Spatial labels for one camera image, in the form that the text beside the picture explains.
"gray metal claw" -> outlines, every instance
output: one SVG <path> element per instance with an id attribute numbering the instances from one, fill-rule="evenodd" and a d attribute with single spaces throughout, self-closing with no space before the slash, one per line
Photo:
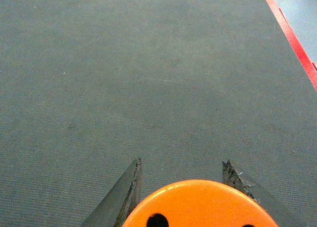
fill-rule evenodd
<path id="1" fill-rule="evenodd" d="M 107 196 L 80 225 L 81 227 L 121 227 L 140 203 L 142 165 L 135 159 Z"/>

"white floor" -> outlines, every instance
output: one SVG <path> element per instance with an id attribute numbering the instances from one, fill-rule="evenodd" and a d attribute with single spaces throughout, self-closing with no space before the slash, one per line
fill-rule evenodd
<path id="1" fill-rule="evenodd" d="M 317 0 L 275 0 L 312 62 L 317 62 Z"/>

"black hole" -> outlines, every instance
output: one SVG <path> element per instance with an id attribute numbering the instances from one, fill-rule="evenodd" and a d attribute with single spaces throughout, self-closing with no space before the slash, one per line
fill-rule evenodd
<path id="1" fill-rule="evenodd" d="M 148 218 L 147 227 L 168 227 L 167 218 L 162 214 L 154 214 Z"/>

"orange robot part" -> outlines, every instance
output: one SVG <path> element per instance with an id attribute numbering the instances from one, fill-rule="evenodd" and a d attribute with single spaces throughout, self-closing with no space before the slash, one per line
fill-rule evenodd
<path id="1" fill-rule="evenodd" d="M 245 194 L 210 180 L 167 185 L 144 199 L 123 227 L 278 227 Z"/>

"red stripe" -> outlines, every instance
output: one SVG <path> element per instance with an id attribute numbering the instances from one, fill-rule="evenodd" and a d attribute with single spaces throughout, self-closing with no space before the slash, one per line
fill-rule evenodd
<path id="1" fill-rule="evenodd" d="M 314 88 L 317 91 L 317 66 L 313 64 L 308 58 L 305 50 L 303 49 L 301 43 L 298 41 L 294 31 L 289 25 L 287 19 L 285 18 L 282 10 L 277 6 L 275 0 L 266 0 L 269 7 L 271 8 L 277 22 L 281 26 L 286 38 L 288 39 L 290 45 L 292 46 L 295 54 L 297 55 L 299 61 L 301 62 L 307 76 L 311 80 Z"/>

